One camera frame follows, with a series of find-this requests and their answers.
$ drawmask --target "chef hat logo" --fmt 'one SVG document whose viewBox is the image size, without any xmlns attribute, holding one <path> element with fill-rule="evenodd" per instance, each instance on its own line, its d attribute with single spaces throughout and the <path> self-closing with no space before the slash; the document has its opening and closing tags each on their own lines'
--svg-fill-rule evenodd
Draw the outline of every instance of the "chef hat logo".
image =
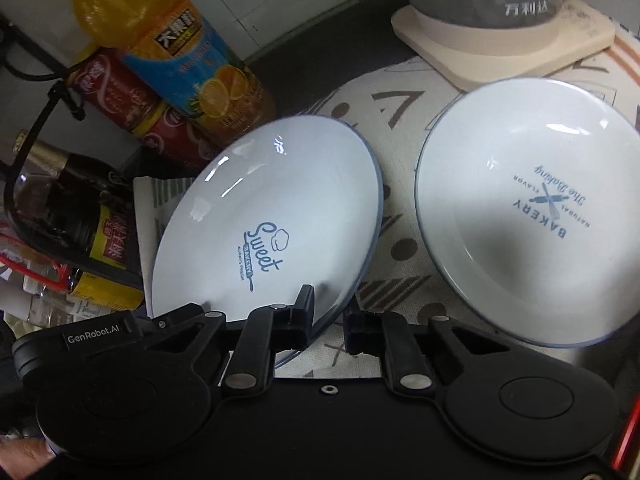
<svg viewBox="0 0 640 480">
<path fill-rule="evenodd" d="M 289 245 L 289 233 L 284 229 L 278 229 L 271 237 L 271 249 L 274 251 L 284 251 Z"/>
</svg>

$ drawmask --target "black countertop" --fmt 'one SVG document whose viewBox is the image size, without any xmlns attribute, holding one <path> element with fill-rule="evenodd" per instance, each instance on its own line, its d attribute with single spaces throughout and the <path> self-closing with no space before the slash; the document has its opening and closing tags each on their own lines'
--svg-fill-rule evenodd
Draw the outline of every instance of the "black countertop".
<svg viewBox="0 0 640 480">
<path fill-rule="evenodd" d="M 295 35 L 250 67 L 273 95 L 281 117 L 308 109 L 350 80 L 406 61 L 391 16 L 408 0 L 362 0 Z"/>
</svg>

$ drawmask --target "white wall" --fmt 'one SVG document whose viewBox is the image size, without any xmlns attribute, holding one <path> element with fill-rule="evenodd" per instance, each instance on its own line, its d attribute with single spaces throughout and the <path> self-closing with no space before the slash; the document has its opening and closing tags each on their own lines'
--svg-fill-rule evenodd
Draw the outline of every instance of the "white wall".
<svg viewBox="0 0 640 480">
<path fill-rule="evenodd" d="M 225 41 L 243 58 L 348 0 L 193 0 Z M 633 31 L 640 30 L 640 0 L 585 0 Z M 71 0 L 0 0 L 0 12 L 23 28 L 60 60 L 71 63 L 87 44 L 71 11 Z M 21 52 L 12 52 L 24 70 L 41 70 Z M 46 100 L 49 84 L 19 82 L 0 69 L 0 144 L 28 127 Z M 136 149 L 136 142 L 102 116 L 76 123 L 57 112 L 43 132 L 55 144 L 99 156 L 116 166 Z"/>
</svg>

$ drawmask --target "human hand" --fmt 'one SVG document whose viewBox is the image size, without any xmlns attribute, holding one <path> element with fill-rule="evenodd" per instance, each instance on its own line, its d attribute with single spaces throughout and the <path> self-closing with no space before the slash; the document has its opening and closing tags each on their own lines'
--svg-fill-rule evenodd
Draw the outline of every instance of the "human hand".
<svg viewBox="0 0 640 480">
<path fill-rule="evenodd" d="M 18 438 L 0 444 L 0 467 L 14 480 L 24 480 L 55 455 L 40 438 Z"/>
</svg>

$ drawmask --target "gold foil cap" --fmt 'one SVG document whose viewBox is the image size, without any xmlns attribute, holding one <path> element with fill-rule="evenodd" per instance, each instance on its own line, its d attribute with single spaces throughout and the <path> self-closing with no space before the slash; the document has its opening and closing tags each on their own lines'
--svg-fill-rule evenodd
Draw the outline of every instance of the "gold foil cap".
<svg viewBox="0 0 640 480">
<path fill-rule="evenodd" d="M 18 153 L 20 151 L 20 148 L 24 144 L 24 139 L 28 134 L 27 130 L 20 130 L 18 136 L 15 138 L 14 153 Z M 50 176 L 54 178 L 57 178 L 62 170 L 65 169 L 67 159 L 68 153 L 54 148 L 50 144 L 42 142 L 41 140 L 35 141 L 29 155 L 27 155 L 28 161 L 35 164 L 41 170 L 50 174 Z"/>
</svg>

